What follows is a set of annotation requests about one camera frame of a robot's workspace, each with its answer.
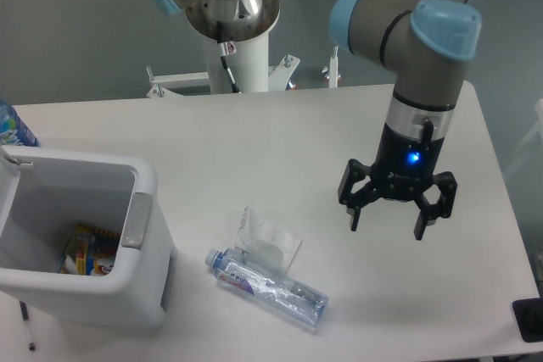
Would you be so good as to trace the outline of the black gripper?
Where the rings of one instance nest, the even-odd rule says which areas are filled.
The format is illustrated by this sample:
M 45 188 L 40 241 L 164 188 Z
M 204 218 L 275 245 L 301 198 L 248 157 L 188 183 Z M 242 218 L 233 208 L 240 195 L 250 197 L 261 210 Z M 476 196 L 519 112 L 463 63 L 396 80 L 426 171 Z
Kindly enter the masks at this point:
M 356 231 L 361 210 L 380 198 L 413 201 L 419 208 L 414 228 L 416 240 L 423 239 L 428 226 L 438 218 L 451 217 L 457 181 L 452 172 L 434 175 L 443 139 L 433 139 L 435 126 L 424 122 L 422 137 L 411 139 L 385 125 L 375 162 L 365 165 L 349 159 L 338 188 L 338 200 L 350 215 L 350 230 Z M 430 203 L 424 193 L 437 186 L 439 197 Z

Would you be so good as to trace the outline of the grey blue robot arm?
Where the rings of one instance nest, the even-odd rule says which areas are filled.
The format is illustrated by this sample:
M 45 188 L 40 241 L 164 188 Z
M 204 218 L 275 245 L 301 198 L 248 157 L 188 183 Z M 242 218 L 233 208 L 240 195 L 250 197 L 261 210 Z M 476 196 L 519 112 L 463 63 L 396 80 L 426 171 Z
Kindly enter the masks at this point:
M 154 0 L 165 14 L 184 11 L 203 37 L 213 93 L 267 92 L 268 34 L 278 0 Z M 357 223 L 362 209 L 383 198 L 414 202 L 414 229 L 453 209 L 457 183 L 434 168 L 467 65 L 481 29 L 470 0 L 337 0 L 329 16 L 334 43 L 395 73 L 395 86 L 377 156 L 371 165 L 351 159 L 339 184 L 339 202 Z

